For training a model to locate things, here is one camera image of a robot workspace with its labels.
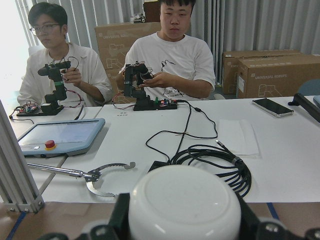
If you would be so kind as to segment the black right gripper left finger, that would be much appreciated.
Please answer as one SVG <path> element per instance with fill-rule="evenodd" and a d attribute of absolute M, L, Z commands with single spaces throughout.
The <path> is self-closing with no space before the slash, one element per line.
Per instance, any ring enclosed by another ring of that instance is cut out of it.
<path fill-rule="evenodd" d="M 111 240 L 127 240 L 129 237 L 129 203 L 129 193 L 121 193 L 118 196 L 108 222 L 112 235 Z"/>

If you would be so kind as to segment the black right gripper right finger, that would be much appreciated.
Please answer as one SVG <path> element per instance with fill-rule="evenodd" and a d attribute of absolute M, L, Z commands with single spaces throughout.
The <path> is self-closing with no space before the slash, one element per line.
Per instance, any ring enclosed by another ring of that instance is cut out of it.
<path fill-rule="evenodd" d="M 260 220 L 239 194 L 237 194 L 237 199 L 241 210 L 239 239 L 261 240 Z"/>

